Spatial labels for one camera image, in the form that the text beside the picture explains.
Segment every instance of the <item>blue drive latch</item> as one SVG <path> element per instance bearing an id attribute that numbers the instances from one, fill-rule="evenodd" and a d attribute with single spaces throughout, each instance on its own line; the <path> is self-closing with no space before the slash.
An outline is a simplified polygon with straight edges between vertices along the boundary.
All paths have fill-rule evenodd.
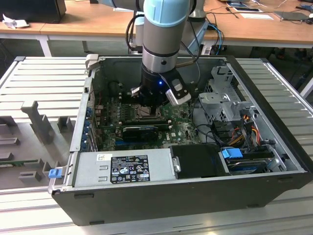
<path id="1" fill-rule="evenodd" d="M 238 148 L 227 148 L 222 151 L 223 157 L 226 158 L 242 158 L 243 154 Z"/>
<path id="2" fill-rule="evenodd" d="M 49 179 L 62 178 L 62 169 L 51 169 L 48 176 Z"/>

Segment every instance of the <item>laptop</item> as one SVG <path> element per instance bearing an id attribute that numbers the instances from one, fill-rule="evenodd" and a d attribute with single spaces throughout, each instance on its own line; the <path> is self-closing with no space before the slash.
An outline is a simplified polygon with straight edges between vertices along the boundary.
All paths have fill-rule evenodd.
<path id="1" fill-rule="evenodd" d="M 284 11 L 274 11 L 274 14 L 277 15 L 282 20 L 286 21 L 304 21 L 309 17 L 299 12 L 284 12 Z"/>

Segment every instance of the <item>label sticker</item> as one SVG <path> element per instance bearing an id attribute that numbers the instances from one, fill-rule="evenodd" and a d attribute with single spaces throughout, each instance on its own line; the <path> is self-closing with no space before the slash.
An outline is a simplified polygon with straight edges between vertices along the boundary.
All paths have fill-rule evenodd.
<path id="1" fill-rule="evenodd" d="M 126 157 L 110 156 L 110 160 L 111 160 L 110 181 L 112 184 L 150 181 L 148 155 L 126 156 Z"/>
<path id="2" fill-rule="evenodd" d="M 112 156 L 113 156 L 112 153 L 97 154 L 97 161 L 109 161 L 109 160 L 111 160 Z"/>
<path id="3" fill-rule="evenodd" d="M 12 164 L 2 164 L 0 165 L 0 168 L 6 168 L 6 167 L 13 167 Z"/>

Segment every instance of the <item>green circuit board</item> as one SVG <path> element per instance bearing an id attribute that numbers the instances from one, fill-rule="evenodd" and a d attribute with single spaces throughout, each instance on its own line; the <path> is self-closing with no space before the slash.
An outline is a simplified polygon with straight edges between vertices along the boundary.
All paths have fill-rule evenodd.
<path id="1" fill-rule="evenodd" d="M 173 144 L 197 144 L 200 139 L 190 120 L 190 107 L 187 103 L 180 106 L 167 104 L 150 116 L 147 107 L 138 104 L 122 103 L 112 98 L 98 111 L 99 151 L 168 148 Z M 123 128 L 145 126 L 145 122 L 160 123 L 157 141 L 124 142 Z"/>

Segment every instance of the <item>motherboard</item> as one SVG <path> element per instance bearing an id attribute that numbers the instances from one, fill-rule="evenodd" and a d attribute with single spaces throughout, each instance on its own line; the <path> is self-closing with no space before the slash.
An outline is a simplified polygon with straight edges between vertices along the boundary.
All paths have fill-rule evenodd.
<path id="1" fill-rule="evenodd" d="M 190 119 L 190 103 L 180 106 L 167 104 L 158 107 L 155 114 L 150 114 L 150 107 L 110 98 L 95 108 L 99 151 L 168 148 L 171 145 L 200 143 Z M 145 129 L 143 139 L 137 138 L 139 128 L 141 131 Z"/>

